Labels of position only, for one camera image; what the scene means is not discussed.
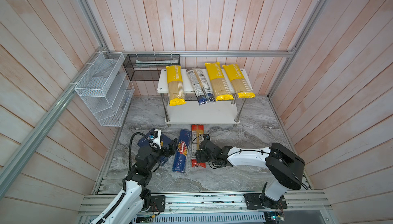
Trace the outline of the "blue Barilla spaghetti bag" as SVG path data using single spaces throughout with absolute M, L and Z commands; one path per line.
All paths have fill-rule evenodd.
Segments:
M 187 129 L 182 129 L 180 131 L 177 150 L 175 153 L 175 159 L 172 168 L 173 172 L 180 172 L 180 173 L 185 172 L 190 139 L 191 139 L 191 131 Z

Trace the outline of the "blue Barilla rigatoni box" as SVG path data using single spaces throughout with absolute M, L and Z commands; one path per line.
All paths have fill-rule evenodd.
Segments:
M 172 145 L 172 149 L 174 149 L 177 146 L 177 144 L 178 144 L 178 139 L 177 138 L 171 139 L 167 135 L 161 134 L 160 135 L 160 147 L 158 147 L 158 144 L 157 144 L 158 140 L 155 139 L 155 134 L 156 133 L 157 133 L 157 129 L 155 129 L 155 128 L 151 129 L 146 134 L 146 136 L 149 137 L 149 139 L 146 139 L 146 138 L 143 137 L 142 139 L 140 139 L 137 142 L 137 145 L 140 148 L 145 147 L 145 146 L 150 146 L 151 145 L 150 140 L 152 140 L 152 141 L 154 141 L 154 143 L 153 143 L 154 148 L 161 149 L 161 150 L 163 150 L 163 149 L 170 149 L 170 145 Z

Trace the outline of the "red spaghetti bag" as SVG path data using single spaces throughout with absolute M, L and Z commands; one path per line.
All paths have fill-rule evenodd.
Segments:
M 196 158 L 196 151 L 199 150 L 199 145 L 203 141 L 204 126 L 192 125 L 191 126 L 191 166 L 192 167 L 206 167 L 206 163 L 199 163 Z

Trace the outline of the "clear blue-ended spaghetti bag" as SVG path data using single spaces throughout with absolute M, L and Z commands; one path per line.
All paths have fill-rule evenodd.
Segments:
M 213 103 L 216 101 L 213 91 L 208 84 L 202 69 L 187 69 L 186 73 L 190 79 L 199 105 Z

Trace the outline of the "yellow Pastatime spaghetti bag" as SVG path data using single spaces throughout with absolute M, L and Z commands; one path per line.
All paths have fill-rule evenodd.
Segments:
M 250 85 L 247 83 L 244 75 L 242 74 L 241 69 L 236 63 L 224 65 L 223 68 L 239 99 L 255 97 L 255 93 L 252 91 Z
M 219 62 L 205 63 L 216 101 L 233 100 Z
M 178 106 L 186 104 L 182 69 L 180 65 L 171 65 L 166 67 L 167 84 L 169 90 L 169 106 Z

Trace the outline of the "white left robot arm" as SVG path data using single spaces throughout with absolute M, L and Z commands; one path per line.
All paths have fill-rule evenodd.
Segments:
M 142 210 L 151 208 L 151 191 L 146 188 L 149 184 L 153 168 L 161 164 L 160 158 L 174 155 L 178 140 L 174 139 L 167 147 L 157 149 L 145 146 L 138 150 L 135 164 L 123 179 L 123 188 L 93 221 L 92 224 L 129 224 Z

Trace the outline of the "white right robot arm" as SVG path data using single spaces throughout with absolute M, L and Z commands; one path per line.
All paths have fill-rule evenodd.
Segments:
M 262 193 L 244 195 L 249 210 L 286 209 L 288 205 L 284 194 L 303 187 L 304 160 L 279 143 L 259 149 L 220 148 L 210 140 L 209 135 L 205 135 L 195 156 L 197 162 L 209 163 L 212 168 L 246 165 L 269 169 L 274 180 L 265 183 Z

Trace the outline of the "white two-tier shelf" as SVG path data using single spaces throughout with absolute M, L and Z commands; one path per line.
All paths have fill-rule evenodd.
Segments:
M 184 105 L 170 106 L 165 97 L 169 96 L 167 71 L 161 70 L 157 93 L 164 105 L 165 122 L 170 124 L 239 124 L 246 99 L 218 101 L 199 105 L 197 101 L 187 101 Z

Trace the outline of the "black mesh wall basket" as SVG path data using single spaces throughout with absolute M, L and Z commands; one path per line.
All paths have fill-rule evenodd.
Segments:
M 161 70 L 180 65 L 179 54 L 128 54 L 123 67 L 130 81 L 159 81 Z

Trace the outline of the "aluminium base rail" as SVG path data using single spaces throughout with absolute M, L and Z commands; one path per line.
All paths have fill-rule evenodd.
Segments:
M 320 190 L 288 191 L 272 208 L 260 193 L 189 192 L 152 194 L 143 207 L 136 198 L 118 203 L 115 195 L 88 195 L 78 224 L 336 224 L 332 205 Z

